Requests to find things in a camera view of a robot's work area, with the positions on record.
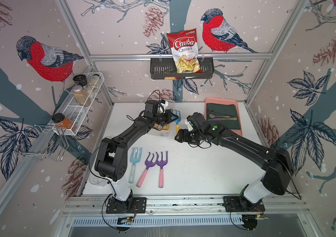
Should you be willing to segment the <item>purple rake pink handle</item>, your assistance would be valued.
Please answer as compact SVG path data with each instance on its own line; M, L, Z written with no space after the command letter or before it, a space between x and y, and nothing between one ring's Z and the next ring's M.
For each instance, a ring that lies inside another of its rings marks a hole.
M154 167L157 164L157 158L159 157L158 153L149 153L147 156L147 159L145 160L145 170L143 171L143 174L141 175L141 177L139 178L136 186L138 188L141 188L143 185L143 182L147 176L148 170L149 168Z
M161 152L157 158L157 165L160 167L159 188L164 187L164 166L168 163L168 151Z

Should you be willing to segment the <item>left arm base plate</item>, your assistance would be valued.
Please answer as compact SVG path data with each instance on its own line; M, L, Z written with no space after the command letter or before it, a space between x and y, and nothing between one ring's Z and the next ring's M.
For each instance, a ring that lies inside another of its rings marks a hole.
M146 197L130 197L126 201L120 201L111 197L105 205L106 214L145 213L146 204Z

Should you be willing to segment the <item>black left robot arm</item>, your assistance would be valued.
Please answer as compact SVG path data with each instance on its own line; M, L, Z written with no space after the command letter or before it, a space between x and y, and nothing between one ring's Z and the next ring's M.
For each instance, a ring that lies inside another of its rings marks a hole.
M94 170L101 178L111 182L115 199L120 202L132 200L131 189L123 178L128 164L128 149L155 125L165 126L178 119L169 109L170 101L149 99L145 109L134 118L132 125L114 138L104 138L99 146Z

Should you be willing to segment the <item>blue rake yellow handle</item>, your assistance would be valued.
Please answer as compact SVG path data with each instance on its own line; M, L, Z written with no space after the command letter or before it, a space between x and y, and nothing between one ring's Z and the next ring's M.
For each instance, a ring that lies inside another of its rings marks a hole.
M180 130L179 123L181 122L181 112L178 111L178 110L173 110L173 113L176 116L175 123L176 123L176 134L177 134L179 132L179 130Z
M170 130L170 124L164 125L162 130Z

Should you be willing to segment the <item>light blue rake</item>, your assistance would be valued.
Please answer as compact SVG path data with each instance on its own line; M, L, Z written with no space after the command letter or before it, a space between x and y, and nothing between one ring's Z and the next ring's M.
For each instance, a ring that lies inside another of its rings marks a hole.
M129 176L129 180L128 180L129 184L134 183L136 164L140 162L141 156L142 156L142 148L141 147L132 148L131 156L130 156L130 162L132 163L132 166L131 166L131 172L130 172L130 176Z

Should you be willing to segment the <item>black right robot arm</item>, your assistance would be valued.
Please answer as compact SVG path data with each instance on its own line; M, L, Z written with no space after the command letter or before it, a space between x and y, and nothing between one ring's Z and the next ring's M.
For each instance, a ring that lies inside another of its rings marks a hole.
M228 148L265 171L260 179L245 186L238 196L240 205L255 205L270 194L282 196L286 193L294 174L288 151L259 145L219 123L206 121L200 113L188 116L185 124L188 128L179 129L175 136L177 142L199 146L204 141Z

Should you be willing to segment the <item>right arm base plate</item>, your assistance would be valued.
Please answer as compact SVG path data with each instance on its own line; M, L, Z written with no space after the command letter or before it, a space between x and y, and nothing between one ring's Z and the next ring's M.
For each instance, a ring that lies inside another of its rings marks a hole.
M251 203L242 196L224 196L223 204L226 212L265 212L263 201Z

